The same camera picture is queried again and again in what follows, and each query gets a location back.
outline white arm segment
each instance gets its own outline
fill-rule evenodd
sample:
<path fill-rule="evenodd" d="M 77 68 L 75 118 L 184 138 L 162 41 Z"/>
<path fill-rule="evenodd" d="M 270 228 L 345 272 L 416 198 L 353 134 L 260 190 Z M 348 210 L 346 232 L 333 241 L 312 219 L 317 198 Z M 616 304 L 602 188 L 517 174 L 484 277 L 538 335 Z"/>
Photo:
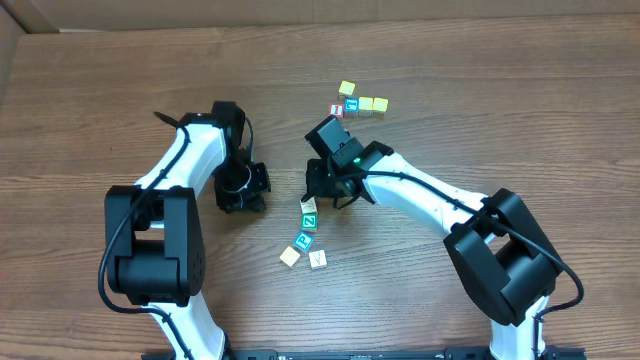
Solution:
<path fill-rule="evenodd" d="M 189 305 L 178 307 L 175 304 L 149 303 L 146 307 L 155 307 L 171 315 L 180 336 L 196 360 L 220 360 L 224 355 L 224 332 L 209 313 L 202 292 L 189 298 Z M 158 315 L 151 314 L 158 322 L 176 352 L 176 359 L 184 359 L 184 352 L 173 336 L 169 325 L 162 322 Z"/>
<path fill-rule="evenodd" d="M 411 166 L 397 153 L 384 156 L 370 171 L 402 172 L 412 175 L 433 185 L 438 190 L 458 199 L 465 205 L 480 210 L 483 204 L 480 200 L 487 197 L 481 193 L 468 192 L 448 185 L 433 176 Z M 451 233 L 451 226 L 464 223 L 471 214 L 455 207 L 441 199 L 419 184 L 406 179 L 389 176 L 367 176 L 363 181 L 371 198 L 379 205 L 388 206 L 402 211 L 413 217 L 420 224 L 445 237 Z M 488 236 L 485 243 L 491 242 L 494 236 Z M 504 326 L 491 320 L 491 353 L 497 360 L 531 360 L 533 359 L 533 316 L 544 309 L 549 297 L 543 297 L 533 304 L 526 312 L 525 320 L 519 326 Z M 540 336 L 538 350 L 544 350 L 544 341 Z"/>
<path fill-rule="evenodd" d="M 213 171 L 226 159 L 227 147 L 220 128 L 208 124 L 189 124 L 186 129 L 191 140 L 189 146 L 155 189 L 168 190 L 174 186 L 192 188 L 197 199 Z M 176 140 L 167 153 L 147 175 L 138 179 L 135 185 L 146 189 L 174 158 L 184 143 L 184 132 L 178 129 L 176 134 Z M 151 227 L 163 229 L 164 222 L 153 221 Z"/>

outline wooden table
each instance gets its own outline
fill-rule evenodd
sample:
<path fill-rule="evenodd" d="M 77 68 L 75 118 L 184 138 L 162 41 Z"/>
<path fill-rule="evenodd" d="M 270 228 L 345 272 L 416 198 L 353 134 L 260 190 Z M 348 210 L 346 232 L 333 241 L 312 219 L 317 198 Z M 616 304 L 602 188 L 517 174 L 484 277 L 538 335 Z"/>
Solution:
<path fill-rule="evenodd" d="M 340 80 L 390 99 L 346 125 L 464 189 L 522 195 L 584 281 L 549 344 L 640 357 L 640 16 L 28 35 L 0 117 L 0 358 L 135 359 L 167 349 L 150 318 L 96 290 L 103 198 L 175 137 L 173 116 L 235 100 L 273 192 L 262 215 L 198 203 L 203 291 L 236 348 L 425 350 L 486 345 L 441 239 L 364 201 L 320 206 L 329 267 L 278 256 L 299 229 L 304 134 Z M 562 275 L 552 303 L 573 297 Z"/>

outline toy block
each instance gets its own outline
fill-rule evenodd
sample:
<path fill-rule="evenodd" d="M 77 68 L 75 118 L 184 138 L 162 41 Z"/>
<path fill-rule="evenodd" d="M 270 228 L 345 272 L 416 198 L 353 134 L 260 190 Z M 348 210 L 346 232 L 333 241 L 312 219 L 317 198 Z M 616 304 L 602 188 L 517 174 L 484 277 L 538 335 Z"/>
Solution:
<path fill-rule="evenodd" d="M 358 116 L 371 116 L 373 112 L 373 98 L 360 97 L 358 101 Z"/>
<path fill-rule="evenodd" d="M 335 117 L 342 117 L 343 109 L 344 109 L 344 105 L 342 104 L 331 104 L 329 105 L 329 115 L 333 115 Z"/>
<path fill-rule="evenodd" d="M 324 254 L 324 250 L 310 252 L 309 261 L 311 262 L 311 270 L 327 267 L 327 257 Z"/>
<path fill-rule="evenodd" d="M 309 232 L 318 231 L 318 214 L 302 214 L 302 225 L 300 228 Z"/>
<path fill-rule="evenodd" d="M 344 117 L 345 118 L 358 117 L 358 99 L 355 99 L 355 98 L 344 99 Z"/>
<path fill-rule="evenodd" d="M 300 208 L 302 209 L 303 214 L 317 214 L 318 207 L 316 206 L 316 199 L 311 198 L 306 202 L 300 201 Z"/>
<path fill-rule="evenodd" d="M 304 253 L 309 251 L 311 244 L 313 244 L 313 237 L 304 231 L 300 231 L 300 234 L 298 234 L 296 240 L 293 242 L 293 246 L 302 250 Z"/>
<path fill-rule="evenodd" d="M 288 267 L 293 269 L 293 265 L 295 265 L 300 259 L 300 254 L 295 251 L 291 246 L 287 246 L 282 255 L 280 255 L 280 261 L 287 264 Z"/>
<path fill-rule="evenodd" d="M 389 106 L 389 100 L 385 98 L 373 99 L 373 116 L 384 118 L 384 114 L 387 112 L 387 106 Z"/>
<path fill-rule="evenodd" d="M 340 83 L 340 89 L 338 89 L 338 100 L 344 100 L 347 96 L 353 95 L 356 89 L 356 84 L 348 81 Z"/>

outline green cube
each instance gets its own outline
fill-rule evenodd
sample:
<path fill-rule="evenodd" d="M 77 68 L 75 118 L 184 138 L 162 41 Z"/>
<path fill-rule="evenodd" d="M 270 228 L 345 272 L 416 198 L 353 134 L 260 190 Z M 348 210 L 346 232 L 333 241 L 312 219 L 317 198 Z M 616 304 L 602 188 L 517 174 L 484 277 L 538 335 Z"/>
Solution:
<path fill-rule="evenodd" d="M 309 213 L 302 214 L 302 230 L 309 232 L 318 231 L 318 214 L 317 213 Z"/>

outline wood grain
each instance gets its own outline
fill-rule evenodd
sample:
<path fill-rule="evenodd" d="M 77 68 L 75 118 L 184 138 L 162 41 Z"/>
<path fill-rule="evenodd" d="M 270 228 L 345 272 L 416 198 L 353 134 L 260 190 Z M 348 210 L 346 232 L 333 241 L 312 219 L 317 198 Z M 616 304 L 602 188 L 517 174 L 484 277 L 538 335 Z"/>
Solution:
<path fill-rule="evenodd" d="M 231 99 L 272 179 L 265 214 L 198 203 L 209 308 L 237 348 L 419 350 L 487 344 L 441 239 L 366 203 L 320 203 L 329 267 L 278 255 L 298 231 L 304 134 L 342 79 L 390 99 L 346 125 L 456 186 L 523 196 L 587 296 L 550 344 L 640 357 L 640 16 L 420 21 L 24 37 L 0 114 L 0 358 L 134 359 L 166 349 L 96 291 L 103 198 L 173 141 L 152 111 Z M 561 276 L 553 303 L 574 288 Z"/>

